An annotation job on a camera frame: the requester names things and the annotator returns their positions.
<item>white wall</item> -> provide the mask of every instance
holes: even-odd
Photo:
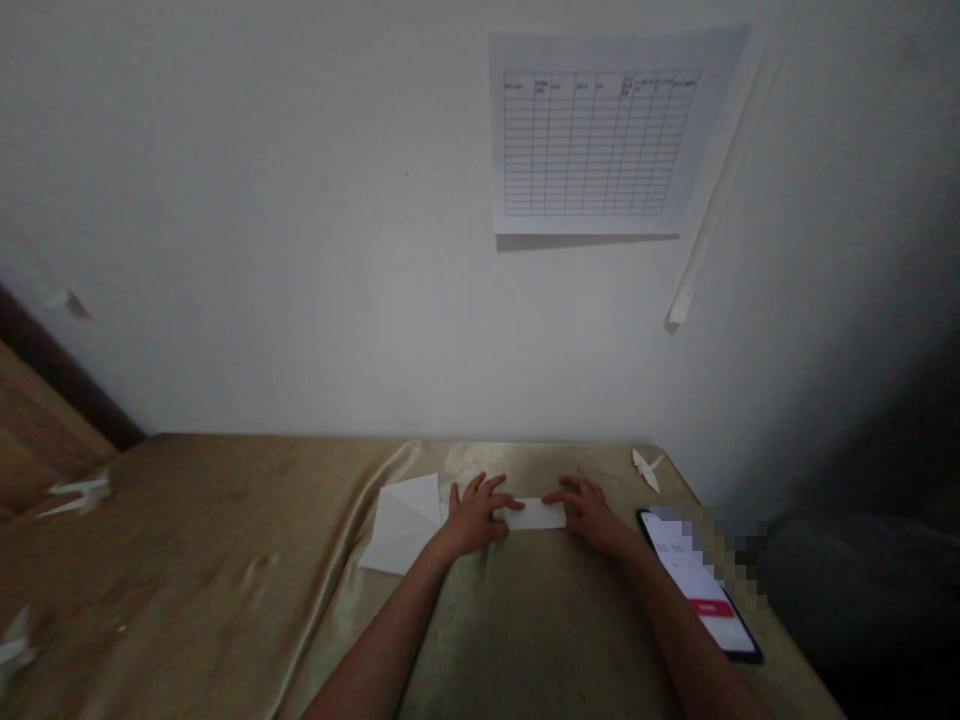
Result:
[[[0,278],[149,432],[646,439],[782,507],[955,327],[948,5],[809,4],[670,335],[684,243],[497,252],[487,34],[786,5],[8,3],[0,213],[94,319]]]

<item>phone screen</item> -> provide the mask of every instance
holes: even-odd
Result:
[[[660,562],[717,644],[739,659],[759,661],[741,657],[759,656],[759,649],[720,583],[704,567],[702,554],[694,551],[693,538],[683,534],[683,523],[661,520],[649,511],[637,515]]]

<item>white paper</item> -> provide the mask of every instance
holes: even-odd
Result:
[[[495,232],[679,235],[749,32],[492,35]]]
[[[46,517],[47,515],[57,515],[71,510],[79,510],[81,515],[85,515],[95,508],[101,500],[110,495],[110,480],[104,472],[95,480],[87,480],[79,483],[57,483],[47,490],[51,495],[67,495],[70,493],[82,493],[80,497],[71,502],[58,505],[53,510],[47,510],[40,513],[37,517]]]
[[[360,567],[404,575],[442,525],[438,475],[387,485],[377,497],[373,538]]]
[[[563,503],[544,505],[540,498],[517,498],[523,510],[503,509],[503,521],[514,530],[553,530],[566,527],[567,515]]]
[[[633,464],[637,468],[637,472],[647,481],[647,485],[652,487],[657,492],[660,492],[660,483],[657,482],[657,476],[654,475],[653,471],[656,470],[657,465],[660,464],[660,461],[663,460],[663,455],[658,457],[653,463],[648,463],[643,459],[643,455],[638,453],[636,450],[633,451]]]

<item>table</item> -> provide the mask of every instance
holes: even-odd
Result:
[[[660,496],[630,463],[629,446],[153,438],[110,463],[93,513],[0,535],[0,622],[29,603],[40,648],[0,717],[297,718],[398,582],[357,567],[380,487],[485,469],[537,496],[581,472],[625,520],[696,505],[668,457]],[[774,716],[842,717],[774,614],[740,610],[767,662],[738,669]],[[680,717],[642,607],[563,531],[448,575],[400,715],[465,712]]]

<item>paper crane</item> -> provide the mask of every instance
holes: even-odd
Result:
[[[643,479],[647,481],[647,485],[652,487],[657,492],[660,492],[660,483],[657,482],[657,476],[653,474],[653,471],[656,469],[657,465],[660,464],[661,460],[663,460],[663,455],[658,457],[651,464],[644,460],[643,456],[636,450],[633,451],[633,464],[637,466],[637,472],[640,473],[643,476]]]
[[[67,485],[57,483],[47,490],[47,492],[51,495],[66,495],[69,493],[83,493],[83,495],[76,500],[58,505],[53,510],[40,513],[37,517],[56,515],[57,513],[68,512],[70,510],[79,510],[80,514],[83,515],[93,510],[93,508],[97,506],[97,503],[110,494],[110,480],[106,474],[104,474],[96,480],[87,480],[81,483],[69,483]]]

